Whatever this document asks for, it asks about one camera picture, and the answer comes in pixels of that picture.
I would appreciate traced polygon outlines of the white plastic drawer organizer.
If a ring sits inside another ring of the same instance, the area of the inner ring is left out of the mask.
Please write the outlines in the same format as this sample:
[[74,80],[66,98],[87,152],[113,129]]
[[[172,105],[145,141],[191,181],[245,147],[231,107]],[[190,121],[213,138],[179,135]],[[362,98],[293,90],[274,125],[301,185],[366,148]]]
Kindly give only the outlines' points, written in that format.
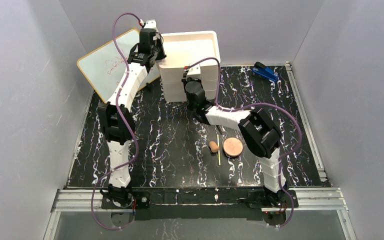
[[186,102],[182,83],[184,68],[205,58],[221,61],[217,34],[213,30],[165,33],[163,49],[166,57],[158,63],[166,102]]

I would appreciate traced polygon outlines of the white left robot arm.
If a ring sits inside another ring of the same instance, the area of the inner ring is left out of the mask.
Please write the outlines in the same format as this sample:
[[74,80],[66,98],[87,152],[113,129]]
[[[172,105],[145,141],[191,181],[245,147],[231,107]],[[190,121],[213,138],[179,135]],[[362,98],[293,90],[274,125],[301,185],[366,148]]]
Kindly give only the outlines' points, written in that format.
[[141,29],[138,43],[130,49],[128,56],[122,54],[121,57],[126,64],[122,80],[110,99],[98,105],[98,117],[110,159],[108,186],[101,190],[101,194],[109,200],[126,205],[134,199],[129,187],[129,165],[135,159],[129,157],[129,145],[134,143],[135,149],[139,150],[131,106],[151,68],[156,61],[166,57],[162,35],[154,28]]

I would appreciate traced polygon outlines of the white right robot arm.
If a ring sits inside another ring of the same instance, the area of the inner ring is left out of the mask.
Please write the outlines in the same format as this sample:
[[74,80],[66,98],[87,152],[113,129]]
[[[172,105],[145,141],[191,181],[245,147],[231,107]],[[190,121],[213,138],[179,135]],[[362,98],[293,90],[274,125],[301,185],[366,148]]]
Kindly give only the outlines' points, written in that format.
[[199,78],[183,74],[181,82],[186,94],[187,109],[198,122],[240,131],[248,149],[261,165],[265,195],[278,202],[285,196],[286,178],[280,170],[281,131],[268,114],[259,107],[235,110],[216,106],[206,98]]

